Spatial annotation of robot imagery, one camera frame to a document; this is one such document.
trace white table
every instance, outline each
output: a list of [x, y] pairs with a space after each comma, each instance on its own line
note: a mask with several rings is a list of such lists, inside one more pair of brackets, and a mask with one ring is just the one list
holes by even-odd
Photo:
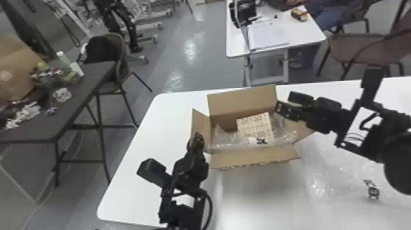
[[[305, 46], [319, 43], [325, 40], [325, 35], [318, 27], [317, 23], [308, 15], [308, 20], [305, 22], [297, 21], [291, 17], [290, 11], [281, 12], [268, 5], [257, 7], [257, 16], [262, 19], [272, 19], [278, 22], [284, 29], [283, 36], [287, 37], [289, 43], [287, 45], [280, 45], [266, 49], [256, 50], [250, 54], [246, 41], [240, 29], [237, 29], [230, 18], [229, 4], [227, 1], [226, 14], [226, 55], [229, 58], [244, 58], [244, 73], [243, 77], [247, 86], [267, 84], [275, 81], [282, 81], [288, 83], [289, 69], [288, 69], [288, 49], [296, 48], [298, 46]], [[265, 78], [252, 77], [252, 63], [251, 57], [257, 58], [259, 56], [283, 54], [283, 75]]]
[[[384, 79], [376, 101], [411, 114], [410, 85], [411, 77]], [[99, 219], [159, 226], [160, 188], [137, 176], [136, 171], [143, 160], [155, 158], [171, 173], [174, 162], [185, 153], [191, 110], [195, 108], [207, 114], [206, 95], [227, 90], [231, 89], [156, 96], [98, 207]], [[278, 86], [278, 98], [286, 100], [290, 91], [329, 97], [345, 108], [350, 108], [361, 93], [360, 81], [335, 81]], [[347, 166], [363, 160], [333, 147], [334, 137], [315, 133], [297, 143], [301, 160], [228, 171], [210, 170], [202, 185], [215, 205], [209, 229], [409, 229], [411, 198], [387, 186], [378, 167], [373, 180], [383, 187], [380, 201], [372, 202], [366, 197], [361, 180], [367, 178], [359, 178], [360, 189], [348, 192], [344, 190], [345, 181], [336, 178], [335, 183], [341, 184], [342, 189], [336, 192], [344, 191], [346, 195], [327, 197], [312, 193], [307, 184], [312, 174], [304, 165], [307, 155], [316, 151], [345, 154]], [[324, 173], [339, 169], [325, 166], [328, 171]], [[180, 201], [192, 203], [187, 198]]]

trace laptop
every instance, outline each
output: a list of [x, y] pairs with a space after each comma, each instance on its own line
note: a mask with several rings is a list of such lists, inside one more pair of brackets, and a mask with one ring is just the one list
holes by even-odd
[[265, 0], [265, 2], [273, 7], [274, 9], [280, 10], [280, 11], [287, 11], [289, 9], [293, 9], [294, 7], [297, 7], [301, 4], [296, 4], [296, 5], [289, 5], [285, 0]]

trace person's leg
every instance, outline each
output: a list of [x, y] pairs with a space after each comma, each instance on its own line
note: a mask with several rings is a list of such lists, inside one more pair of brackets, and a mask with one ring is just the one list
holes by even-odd
[[[343, 15], [343, 7], [324, 7], [323, 11], [314, 19], [318, 24], [318, 27], [322, 31], [327, 31], [335, 26], [341, 21]], [[320, 48], [321, 44], [311, 45], [305, 47], [302, 51], [302, 66], [303, 67], [312, 67], [314, 58]]]
[[[317, 17], [320, 15], [323, 7], [321, 4], [316, 3], [316, 2], [307, 2], [304, 4], [304, 7], [307, 9], [307, 12], [313, 17]], [[298, 55], [302, 53], [304, 50], [304, 47], [298, 47], [298, 48], [293, 48], [289, 50], [289, 57], [290, 59], [295, 59], [298, 58]]]

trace jeans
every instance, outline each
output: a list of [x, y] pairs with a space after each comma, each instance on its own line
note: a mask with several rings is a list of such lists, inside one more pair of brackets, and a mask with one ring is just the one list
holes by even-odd
[[[307, 2], [304, 6], [322, 31], [330, 30], [339, 23], [343, 23], [343, 13], [348, 8], [348, 6], [325, 6], [316, 2]], [[312, 67], [320, 46], [321, 44], [306, 46], [292, 51], [291, 54], [296, 51], [301, 52], [303, 66]]]

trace bottle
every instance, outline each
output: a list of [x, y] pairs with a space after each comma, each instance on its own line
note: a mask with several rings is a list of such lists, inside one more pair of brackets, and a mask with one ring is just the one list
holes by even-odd
[[67, 68], [67, 69], [71, 69], [71, 68], [70, 68], [71, 62], [70, 62], [69, 58], [64, 54], [63, 51], [57, 52], [57, 57], [59, 57], [61, 63], [63, 64], [63, 67], [64, 67], [65, 69], [66, 69], [66, 68]]

